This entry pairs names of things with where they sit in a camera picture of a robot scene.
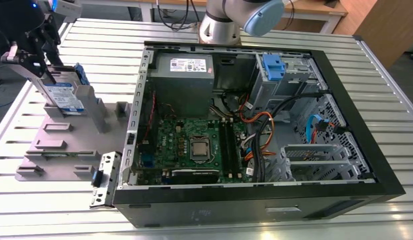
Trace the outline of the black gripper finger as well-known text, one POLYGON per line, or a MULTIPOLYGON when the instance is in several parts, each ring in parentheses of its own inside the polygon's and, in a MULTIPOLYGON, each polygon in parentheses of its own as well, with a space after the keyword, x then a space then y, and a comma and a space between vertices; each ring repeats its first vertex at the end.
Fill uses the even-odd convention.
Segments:
POLYGON ((63 66, 63 61, 60 59, 60 52, 57 46, 61 44, 61 39, 59 35, 59 29, 52 14, 45 15, 44 21, 44 37, 45 45, 43 47, 44 52, 47 53, 48 60, 51 64, 63 66))
POLYGON ((45 62, 47 53, 44 29, 25 32, 17 41, 9 42, 7 52, 1 55, 1 63, 27 78, 43 79, 47 84, 56 84, 56 79, 45 62))

